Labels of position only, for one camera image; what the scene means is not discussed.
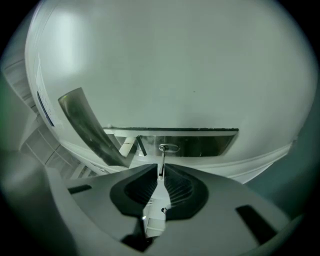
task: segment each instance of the white appliance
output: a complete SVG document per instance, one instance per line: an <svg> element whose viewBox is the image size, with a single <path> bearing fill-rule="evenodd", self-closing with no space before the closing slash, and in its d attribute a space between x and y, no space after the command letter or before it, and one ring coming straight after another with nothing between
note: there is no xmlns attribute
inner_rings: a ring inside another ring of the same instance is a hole
<svg viewBox="0 0 320 256"><path fill-rule="evenodd" d="M78 88L106 133L237 129L220 155L166 162L241 183L289 152L318 79L302 31L280 6L262 1L43 1L25 65L46 125L97 174L125 167L108 166L68 121L58 99ZM160 162L135 155L130 167Z"/></svg>

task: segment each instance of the curved metal handle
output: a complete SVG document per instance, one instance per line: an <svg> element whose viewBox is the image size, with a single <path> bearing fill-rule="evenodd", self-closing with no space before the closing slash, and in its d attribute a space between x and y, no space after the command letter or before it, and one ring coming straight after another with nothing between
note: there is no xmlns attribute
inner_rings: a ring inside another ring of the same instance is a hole
<svg viewBox="0 0 320 256"><path fill-rule="evenodd" d="M77 88L58 99L58 102L70 124L88 147L108 166L129 167L132 157L124 157L104 132L93 113L84 91Z"/></svg>

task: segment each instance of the metal handle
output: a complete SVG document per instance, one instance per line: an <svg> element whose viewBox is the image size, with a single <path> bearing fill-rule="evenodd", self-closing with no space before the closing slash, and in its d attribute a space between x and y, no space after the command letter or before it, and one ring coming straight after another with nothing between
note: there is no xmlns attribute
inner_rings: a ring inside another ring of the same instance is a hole
<svg viewBox="0 0 320 256"><path fill-rule="evenodd" d="M104 132L93 113L84 91L77 88L58 99L58 102L70 124L88 147L96 153L108 166L129 167L137 150L135 141L130 150L123 156L112 140Z"/></svg>

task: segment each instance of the black slot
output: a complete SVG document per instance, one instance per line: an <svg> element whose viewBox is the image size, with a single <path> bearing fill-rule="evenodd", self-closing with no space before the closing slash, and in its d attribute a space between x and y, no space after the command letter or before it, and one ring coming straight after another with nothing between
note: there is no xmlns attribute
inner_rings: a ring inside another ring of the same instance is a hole
<svg viewBox="0 0 320 256"><path fill-rule="evenodd" d="M250 205L240 206L235 209L258 240L260 245L273 238L277 232L253 209Z"/></svg>
<svg viewBox="0 0 320 256"><path fill-rule="evenodd" d="M39 92L38 92L38 91L36 92L36 95L37 95L37 97L38 97L38 100L39 100L39 102L40 102L41 108L42 108L42 110L43 110L43 112L44 112L44 114L45 114L46 119L48 120L49 124L50 124L52 127L55 127L55 126L54 126L54 123L51 121L50 117L48 116L48 113L47 113L47 111L46 111L46 109L45 109L45 107L44 107L44 105L43 105L43 103L42 103L42 100L41 100L41 98L40 98L40 95L39 95Z"/></svg>
<svg viewBox="0 0 320 256"><path fill-rule="evenodd" d="M92 189L92 187L90 185L81 185L81 186L75 186L75 187L68 188L71 195L75 194L75 193L82 192L82 191L90 190L90 189Z"/></svg>

